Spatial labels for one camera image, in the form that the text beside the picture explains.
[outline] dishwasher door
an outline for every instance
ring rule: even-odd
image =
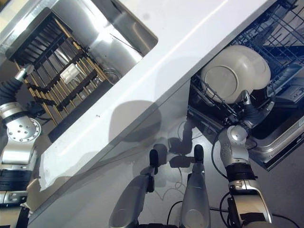
[[[254,90],[251,101],[262,108],[270,100],[269,116],[252,129],[247,147],[253,160],[270,170],[304,141],[304,3],[277,1],[243,30],[230,45],[255,50],[268,63],[268,86]],[[191,79],[189,113],[214,131],[242,120],[242,102],[227,104],[201,79]],[[213,91],[217,99],[210,97]]]

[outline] white countertop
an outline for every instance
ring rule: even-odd
[[[158,43],[42,154],[41,191],[88,170],[274,0],[121,2]]]

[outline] gray floor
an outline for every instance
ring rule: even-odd
[[[179,144],[177,131],[180,126],[179,136],[182,137],[183,121],[184,119],[178,120],[171,132],[160,136],[156,142],[163,143],[167,148],[170,144],[171,149],[168,152],[162,151],[164,153],[161,155],[161,161],[164,165],[155,176],[155,191],[146,195],[145,205],[139,217],[140,223],[165,223],[171,205],[183,198],[193,156],[191,144],[190,148],[183,148]],[[209,203],[218,207],[221,197],[228,191],[228,182],[212,166],[211,143],[207,138],[213,137],[214,134],[210,134],[208,130],[202,135],[194,128],[191,138],[195,138],[192,140],[192,147],[198,143],[204,147]],[[253,171],[259,176],[259,183],[271,211],[288,216],[301,227],[304,227],[303,148],[304,146],[295,150],[270,172],[252,162]],[[148,165],[148,154],[148,151],[140,149],[129,151],[102,167],[88,171],[29,227],[108,227],[108,220],[118,197],[130,180]],[[215,162],[224,171],[219,158],[218,143],[215,147]],[[170,224],[178,225],[180,211],[181,204],[178,204],[172,210]],[[224,227],[218,212],[211,212],[211,221],[212,228]],[[274,218],[274,223],[278,228],[295,227],[281,218]]]

